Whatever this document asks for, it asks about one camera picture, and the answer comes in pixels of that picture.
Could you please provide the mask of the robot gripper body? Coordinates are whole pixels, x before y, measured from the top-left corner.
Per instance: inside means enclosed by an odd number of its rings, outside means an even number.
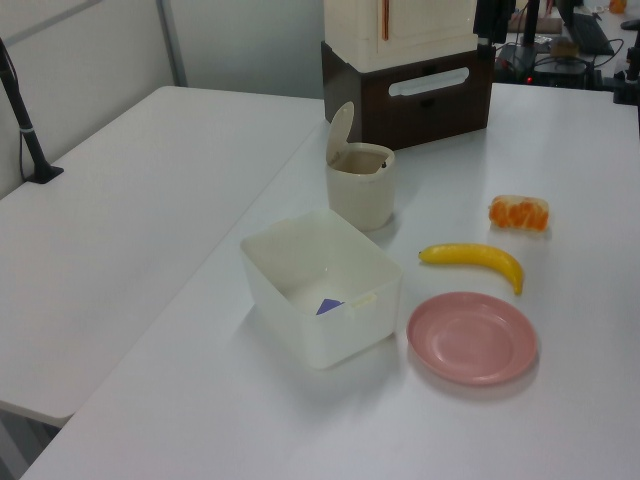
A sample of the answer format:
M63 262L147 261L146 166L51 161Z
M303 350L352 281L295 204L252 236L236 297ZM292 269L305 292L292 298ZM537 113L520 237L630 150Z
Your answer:
M477 36L505 36L515 5L515 0L477 0L473 33Z

